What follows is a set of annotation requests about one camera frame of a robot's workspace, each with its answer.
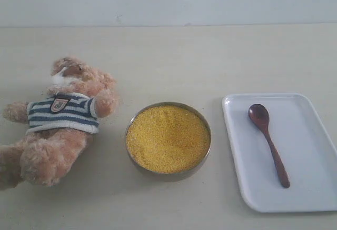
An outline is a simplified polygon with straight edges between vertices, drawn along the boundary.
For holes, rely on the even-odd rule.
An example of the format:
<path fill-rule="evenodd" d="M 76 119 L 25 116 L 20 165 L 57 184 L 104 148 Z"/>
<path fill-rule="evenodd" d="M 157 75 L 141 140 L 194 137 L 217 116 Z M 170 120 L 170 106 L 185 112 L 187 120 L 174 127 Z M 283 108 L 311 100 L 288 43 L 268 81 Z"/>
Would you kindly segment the dark red wooden spoon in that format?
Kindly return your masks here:
<path fill-rule="evenodd" d="M 280 158 L 280 155 L 276 149 L 276 147 L 273 144 L 273 141 L 270 137 L 269 133 L 269 113 L 267 109 L 262 104 L 253 104 L 249 107 L 248 110 L 248 116 L 253 124 L 261 131 L 261 133 L 264 135 L 270 151 L 271 155 L 274 161 L 275 169 L 277 172 L 277 176 L 279 179 L 279 182 L 283 188 L 289 188 L 290 187 L 290 181 L 288 174 L 286 172 L 286 169 L 283 165 L 283 162 Z"/>

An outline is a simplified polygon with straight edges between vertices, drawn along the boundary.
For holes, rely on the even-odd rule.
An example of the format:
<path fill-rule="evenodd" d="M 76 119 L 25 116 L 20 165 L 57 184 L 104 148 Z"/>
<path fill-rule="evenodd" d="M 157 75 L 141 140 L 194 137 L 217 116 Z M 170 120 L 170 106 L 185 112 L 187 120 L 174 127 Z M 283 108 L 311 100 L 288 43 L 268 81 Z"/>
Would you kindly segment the tan teddy bear striped shirt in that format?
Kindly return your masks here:
<path fill-rule="evenodd" d="M 51 77 L 46 99 L 13 102 L 3 110 L 5 119 L 28 125 L 21 140 L 1 146 L 3 190 L 21 182 L 57 184 L 98 133 L 98 120 L 115 111 L 109 73 L 63 57 L 53 63 Z"/>

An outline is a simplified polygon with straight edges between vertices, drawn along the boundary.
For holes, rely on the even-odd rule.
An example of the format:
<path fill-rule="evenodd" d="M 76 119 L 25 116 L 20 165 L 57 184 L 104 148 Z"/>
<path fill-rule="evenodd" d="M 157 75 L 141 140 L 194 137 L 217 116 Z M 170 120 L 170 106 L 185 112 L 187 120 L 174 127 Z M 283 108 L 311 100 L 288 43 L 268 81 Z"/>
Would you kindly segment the white rectangular tray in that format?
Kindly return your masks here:
<path fill-rule="evenodd" d="M 268 143 L 249 118 L 263 105 L 269 132 L 288 173 L 281 186 Z M 336 210 L 336 147 L 311 101 L 299 93 L 231 94 L 222 100 L 243 200 L 261 213 Z"/>

